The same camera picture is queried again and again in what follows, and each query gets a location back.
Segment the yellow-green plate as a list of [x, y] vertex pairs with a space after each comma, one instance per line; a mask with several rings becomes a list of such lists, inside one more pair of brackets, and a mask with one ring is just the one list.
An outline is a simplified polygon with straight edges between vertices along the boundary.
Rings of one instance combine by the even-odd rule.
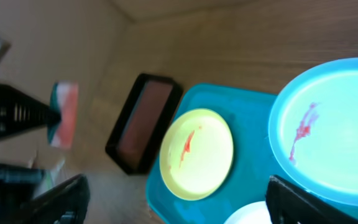
[[159, 166], [173, 195], [195, 201], [223, 184], [233, 159], [228, 124], [217, 112], [200, 108], [182, 114], [169, 127], [160, 147]]

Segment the light blue plate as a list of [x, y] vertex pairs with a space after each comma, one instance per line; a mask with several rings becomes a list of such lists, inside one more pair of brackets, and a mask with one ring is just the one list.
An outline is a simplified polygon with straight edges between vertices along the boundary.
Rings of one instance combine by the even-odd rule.
[[358, 206], [358, 58], [315, 66], [277, 96], [268, 121], [273, 154], [299, 185]]

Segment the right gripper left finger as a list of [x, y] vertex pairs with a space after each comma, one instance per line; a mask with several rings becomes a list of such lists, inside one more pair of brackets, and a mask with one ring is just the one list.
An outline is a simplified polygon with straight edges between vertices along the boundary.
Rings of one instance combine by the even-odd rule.
[[25, 204], [14, 213], [13, 224], [83, 224], [90, 201], [85, 175], [76, 175]]

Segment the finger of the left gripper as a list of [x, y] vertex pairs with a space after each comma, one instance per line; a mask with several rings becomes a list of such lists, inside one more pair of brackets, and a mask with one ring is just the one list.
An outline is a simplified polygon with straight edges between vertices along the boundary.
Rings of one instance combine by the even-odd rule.
[[61, 121], [60, 112], [6, 84], [0, 84], [0, 140]]

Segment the green and red sponge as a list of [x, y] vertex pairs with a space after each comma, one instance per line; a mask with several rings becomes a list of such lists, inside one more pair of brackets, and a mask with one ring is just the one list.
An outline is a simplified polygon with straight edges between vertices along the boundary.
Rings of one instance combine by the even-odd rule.
[[78, 109], [79, 86], [77, 83], [56, 82], [50, 96], [50, 109], [60, 119], [48, 124], [48, 143], [52, 147], [70, 149], [73, 144]]

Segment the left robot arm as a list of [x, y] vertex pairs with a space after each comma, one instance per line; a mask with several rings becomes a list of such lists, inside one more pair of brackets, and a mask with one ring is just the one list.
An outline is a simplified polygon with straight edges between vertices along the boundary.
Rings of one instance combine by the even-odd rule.
[[[59, 124], [59, 111], [6, 84], [0, 84], [0, 141]], [[45, 177], [43, 169], [0, 162], [0, 219], [30, 200]]]

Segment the white plate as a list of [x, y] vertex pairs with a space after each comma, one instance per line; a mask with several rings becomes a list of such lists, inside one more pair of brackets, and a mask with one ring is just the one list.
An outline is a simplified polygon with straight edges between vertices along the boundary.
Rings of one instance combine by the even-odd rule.
[[265, 201], [259, 201], [236, 210], [224, 224], [272, 224], [272, 221]]

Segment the black tray with red liner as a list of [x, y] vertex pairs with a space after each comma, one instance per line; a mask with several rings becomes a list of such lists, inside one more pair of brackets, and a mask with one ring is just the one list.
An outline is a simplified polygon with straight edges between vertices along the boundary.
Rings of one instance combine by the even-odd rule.
[[136, 78], [105, 146], [126, 174], [148, 173], [182, 94], [172, 78], [146, 73]]

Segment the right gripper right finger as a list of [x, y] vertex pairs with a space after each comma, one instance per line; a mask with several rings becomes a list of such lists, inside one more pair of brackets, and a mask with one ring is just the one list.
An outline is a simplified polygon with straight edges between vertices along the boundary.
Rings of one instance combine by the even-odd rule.
[[358, 223], [358, 208], [329, 202], [280, 177], [271, 175], [265, 193], [273, 224]]

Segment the teal plastic tray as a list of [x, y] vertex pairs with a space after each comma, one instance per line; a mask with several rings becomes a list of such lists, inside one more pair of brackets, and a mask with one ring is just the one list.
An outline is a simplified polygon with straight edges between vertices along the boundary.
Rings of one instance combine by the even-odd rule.
[[[165, 186], [159, 164], [155, 164], [146, 186], [146, 198], [152, 210], [167, 223], [222, 223], [237, 209], [260, 201], [265, 196], [269, 177], [288, 174], [277, 162], [268, 137], [269, 116], [275, 95], [212, 84], [199, 84], [184, 95], [178, 115], [206, 108], [219, 113], [228, 124], [234, 140], [234, 162], [222, 186], [209, 197], [197, 201], [182, 200]], [[327, 188], [333, 176], [337, 185], [358, 190], [358, 159], [352, 160], [358, 147], [358, 100], [347, 93], [327, 99], [318, 98], [321, 115], [316, 124], [323, 139], [332, 145], [328, 159], [318, 159], [317, 148], [305, 154], [312, 157], [322, 179], [320, 190]], [[347, 159], [334, 169], [339, 156]]]

